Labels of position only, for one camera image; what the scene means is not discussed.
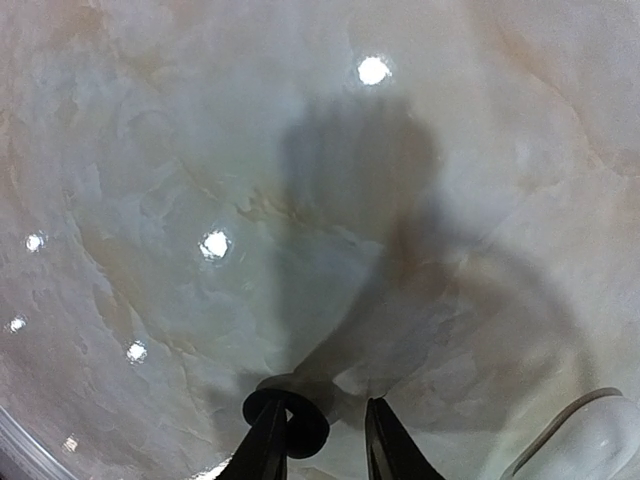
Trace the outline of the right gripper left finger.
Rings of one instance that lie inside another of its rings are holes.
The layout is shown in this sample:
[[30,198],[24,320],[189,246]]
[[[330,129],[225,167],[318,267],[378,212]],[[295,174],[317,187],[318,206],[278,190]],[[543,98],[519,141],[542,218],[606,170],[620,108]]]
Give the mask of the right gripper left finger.
[[251,425],[229,464],[230,479],[285,479],[287,477],[286,400],[249,397],[242,410]]

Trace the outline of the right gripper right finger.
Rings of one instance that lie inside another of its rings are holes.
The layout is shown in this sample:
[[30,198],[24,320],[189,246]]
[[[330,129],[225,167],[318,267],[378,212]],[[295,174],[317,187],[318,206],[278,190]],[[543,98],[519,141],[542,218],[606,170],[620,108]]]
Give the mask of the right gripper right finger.
[[369,479],[444,480],[384,398],[367,402],[365,442]]

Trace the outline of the black clip earbud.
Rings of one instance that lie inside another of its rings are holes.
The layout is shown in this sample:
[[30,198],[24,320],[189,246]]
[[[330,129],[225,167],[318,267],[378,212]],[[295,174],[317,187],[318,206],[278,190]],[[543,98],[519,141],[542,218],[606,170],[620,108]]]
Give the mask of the black clip earbud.
[[249,395],[242,406],[245,421],[253,426],[271,401],[283,401],[291,414],[286,424],[286,452],[289,458],[306,459],[325,445],[329,423],[321,410],[306,397],[287,390],[263,388]]

